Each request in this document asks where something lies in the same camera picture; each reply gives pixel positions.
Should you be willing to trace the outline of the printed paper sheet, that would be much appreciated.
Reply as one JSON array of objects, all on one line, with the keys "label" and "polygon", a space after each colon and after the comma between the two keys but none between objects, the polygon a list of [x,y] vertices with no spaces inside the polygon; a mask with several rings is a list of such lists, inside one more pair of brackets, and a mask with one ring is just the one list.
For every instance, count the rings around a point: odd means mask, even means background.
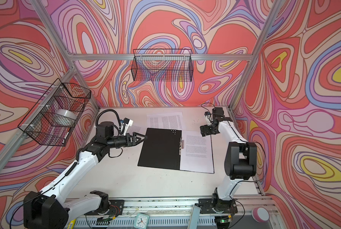
[{"label": "printed paper sheet", "polygon": [[132,125],[129,128],[128,133],[132,135],[134,132],[141,134],[142,133],[142,127],[139,127],[139,126],[136,126],[136,125]]},{"label": "printed paper sheet", "polygon": [[149,128],[185,130],[186,124],[182,112],[148,114],[147,125]]},{"label": "printed paper sheet", "polygon": [[214,173],[212,139],[197,131],[182,131],[180,170]]}]

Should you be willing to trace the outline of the red folder with black interior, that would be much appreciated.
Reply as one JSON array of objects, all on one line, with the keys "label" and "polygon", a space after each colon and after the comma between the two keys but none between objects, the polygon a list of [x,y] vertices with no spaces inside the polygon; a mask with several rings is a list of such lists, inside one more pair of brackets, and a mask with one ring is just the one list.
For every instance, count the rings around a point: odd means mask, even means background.
[{"label": "red folder with black interior", "polygon": [[148,128],[138,166],[180,170],[182,131]]}]

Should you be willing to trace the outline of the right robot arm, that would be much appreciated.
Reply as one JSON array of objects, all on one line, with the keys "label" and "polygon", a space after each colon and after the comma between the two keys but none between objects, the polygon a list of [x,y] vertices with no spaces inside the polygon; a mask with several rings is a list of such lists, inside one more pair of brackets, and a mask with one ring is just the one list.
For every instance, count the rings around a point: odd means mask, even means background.
[{"label": "right robot arm", "polygon": [[257,173],[257,146],[248,142],[236,129],[231,118],[216,114],[209,124],[200,127],[203,137],[222,134],[227,151],[224,160],[226,177],[215,189],[211,198],[211,209],[215,213],[237,212],[236,191],[243,182],[247,182]]}]

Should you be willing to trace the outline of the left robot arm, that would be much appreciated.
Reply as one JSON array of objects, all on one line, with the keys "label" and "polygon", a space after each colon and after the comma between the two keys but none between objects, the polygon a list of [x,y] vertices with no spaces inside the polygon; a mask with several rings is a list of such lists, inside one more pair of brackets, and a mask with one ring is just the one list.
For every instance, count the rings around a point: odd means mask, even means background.
[{"label": "left robot arm", "polygon": [[92,191],[74,201],[66,199],[82,178],[112,148],[128,148],[139,145],[147,136],[133,133],[118,137],[96,135],[79,149],[76,159],[51,183],[39,192],[29,192],[24,198],[23,224],[27,229],[62,229],[68,222],[89,212],[106,214],[110,210],[109,197],[101,191]]}]

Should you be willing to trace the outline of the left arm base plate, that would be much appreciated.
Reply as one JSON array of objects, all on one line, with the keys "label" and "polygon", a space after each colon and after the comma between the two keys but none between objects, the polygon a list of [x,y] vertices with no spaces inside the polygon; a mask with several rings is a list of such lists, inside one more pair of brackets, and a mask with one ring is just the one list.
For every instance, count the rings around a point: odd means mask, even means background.
[{"label": "left arm base plate", "polygon": [[85,215],[109,215],[110,217],[122,215],[125,200],[110,199],[107,193],[97,190],[90,192],[90,194],[100,197],[101,201],[96,210],[92,210]]}]

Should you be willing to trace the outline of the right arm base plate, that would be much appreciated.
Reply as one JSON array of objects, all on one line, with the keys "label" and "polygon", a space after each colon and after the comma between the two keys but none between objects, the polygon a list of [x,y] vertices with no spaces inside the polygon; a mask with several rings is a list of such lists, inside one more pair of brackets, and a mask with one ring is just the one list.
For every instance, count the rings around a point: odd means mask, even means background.
[{"label": "right arm base plate", "polygon": [[231,214],[238,213],[235,200],[221,200],[212,198],[200,198],[198,204],[201,208],[201,214]]}]

